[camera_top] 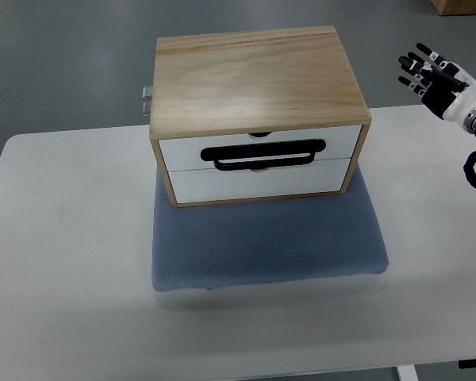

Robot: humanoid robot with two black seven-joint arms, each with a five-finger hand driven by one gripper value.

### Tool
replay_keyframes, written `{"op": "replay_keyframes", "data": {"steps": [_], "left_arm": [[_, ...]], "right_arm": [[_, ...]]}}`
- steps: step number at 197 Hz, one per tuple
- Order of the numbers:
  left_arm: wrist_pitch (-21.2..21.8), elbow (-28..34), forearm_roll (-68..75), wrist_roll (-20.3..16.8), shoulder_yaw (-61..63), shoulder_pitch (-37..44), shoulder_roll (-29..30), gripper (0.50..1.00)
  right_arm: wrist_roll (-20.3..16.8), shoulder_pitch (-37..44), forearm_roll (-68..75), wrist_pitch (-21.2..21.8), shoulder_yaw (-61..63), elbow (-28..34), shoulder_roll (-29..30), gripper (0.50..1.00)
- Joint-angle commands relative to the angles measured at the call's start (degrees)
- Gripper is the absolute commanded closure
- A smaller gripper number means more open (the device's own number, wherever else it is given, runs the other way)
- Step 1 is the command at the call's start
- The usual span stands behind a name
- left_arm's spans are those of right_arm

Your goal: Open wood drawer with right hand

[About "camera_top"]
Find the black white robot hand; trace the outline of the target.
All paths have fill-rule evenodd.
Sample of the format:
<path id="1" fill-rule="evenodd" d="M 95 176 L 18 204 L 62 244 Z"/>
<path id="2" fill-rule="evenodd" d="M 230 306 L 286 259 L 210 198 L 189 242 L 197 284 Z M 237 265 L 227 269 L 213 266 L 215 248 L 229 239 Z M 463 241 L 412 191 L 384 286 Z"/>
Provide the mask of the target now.
<path id="1" fill-rule="evenodd" d="M 420 97 L 421 102 L 439 119 L 455 122 L 474 135 L 476 118 L 476 79 L 457 63 L 422 43 L 420 52 L 408 52 L 398 58 L 408 77 L 398 81 Z"/>

